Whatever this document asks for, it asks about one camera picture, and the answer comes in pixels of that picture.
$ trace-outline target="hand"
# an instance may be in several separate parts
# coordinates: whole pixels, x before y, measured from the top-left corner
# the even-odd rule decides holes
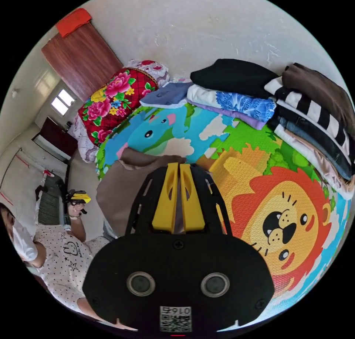
[[[79,217],[81,210],[84,208],[84,204],[68,205],[68,215],[72,217]]]
[[[116,324],[114,325],[114,327],[115,327],[115,328],[118,328],[118,329],[127,329],[127,330],[129,330],[129,331],[135,331],[135,332],[137,331],[137,329],[134,329],[134,328],[131,328],[131,327],[127,327],[127,326],[121,324],[121,323],[119,322],[119,319],[117,319],[117,322],[116,322]]]

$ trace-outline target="floral pillow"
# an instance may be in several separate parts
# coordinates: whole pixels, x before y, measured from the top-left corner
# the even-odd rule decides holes
[[[146,72],[136,68],[119,70],[78,111],[89,139],[99,146],[141,105],[139,101],[156,89],[156,80]]]

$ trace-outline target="blue patterned clothing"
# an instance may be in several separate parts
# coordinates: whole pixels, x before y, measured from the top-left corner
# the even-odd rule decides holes
[[[187,98],[194,103],[243,113],[262,122],[269,121],[276,108],[276,103],[271,98],[261,99],[238,93],[218,92],[196,84],[188,89]]]

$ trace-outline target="bracelet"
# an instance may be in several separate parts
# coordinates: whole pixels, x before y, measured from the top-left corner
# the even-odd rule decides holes
[[[79,213],[79,216],[70,216],[70,215],[69,215],[69,218],[70,218],[71,220],[77,220],[78,218],[80,218],[80,216],[81,216],[81,213]]]

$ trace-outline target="camera lens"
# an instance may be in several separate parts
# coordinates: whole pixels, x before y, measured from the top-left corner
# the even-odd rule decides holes
[[[208,297],[220,297],[229,289],[229,279],[221,273],[212,273],[202,280],[201,290]]]
[[[136,272],[128,277],[127,287],[136,296],[149,296],[155,289],[155,281],[147,273]]]

